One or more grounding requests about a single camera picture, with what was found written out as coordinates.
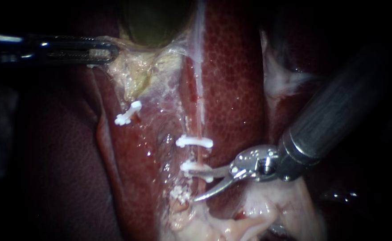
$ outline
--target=dark background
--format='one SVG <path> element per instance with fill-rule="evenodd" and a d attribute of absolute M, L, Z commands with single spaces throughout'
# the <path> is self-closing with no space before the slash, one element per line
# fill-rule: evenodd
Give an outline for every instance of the dark background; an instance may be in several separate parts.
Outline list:
<path fill-rule="evenodd" d="M 78 34 L 69 23 L 78 18 L 94 1 L 0 1 L 0 33 Z M 295 5 L 294 2 L 281 4 Z M 254 16 L 270 18 L 278 3 L 253 3 Z M 359 4 L 356 2 L 324 2 L 299 4 L 314 26 L 319 28 L 333 46 L 337 66 L 343 65 L 364 43 L 382 42 L 392 53 L 392 5 L 387 2 Z M 41 84 L 40 68 L 0 66 L 0 86 L 20 93 L 36 91 Z M 338 237 L 358 240 L 372 237 L 392 237 L 392 69 L 385 89 L 385 99 L 372 114 L 333 153 L 329 163 L 323 163 L 308 177 L 319 195 L 328 187 L 319 183 L 342 177 L 347 187 L 354 185 L 366 193 L 354 208 L 361 212 L 342 215 L 344 206 L 327 205 L 333 220 L 345 223 L 335 230 Z M 24 121 L 18 112 L 12 120 Z M 37 231 L 29 222 L 24 187 L 21 184 L 19 129 L 11 149 L 2 150 L 10 156 L 4 163 L 5 176 L 0 178 L 0 240 L 10 238 L 38 240 Z"/>

